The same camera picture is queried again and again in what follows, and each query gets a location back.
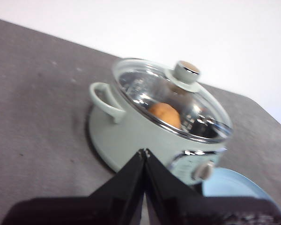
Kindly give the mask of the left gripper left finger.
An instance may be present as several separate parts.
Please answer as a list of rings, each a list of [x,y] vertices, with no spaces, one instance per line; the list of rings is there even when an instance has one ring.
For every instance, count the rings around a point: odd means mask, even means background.
[[[128,225],[141,208],[144,150],[89,196],[34,198],[16,203],[4,225]]]

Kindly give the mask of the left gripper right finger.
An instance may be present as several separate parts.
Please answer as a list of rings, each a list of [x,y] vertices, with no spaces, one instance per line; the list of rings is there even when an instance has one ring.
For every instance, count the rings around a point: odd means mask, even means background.
[[[146,195],[162,225],[281,225],[281,211],[254,197],[205,197],[144,150]]]

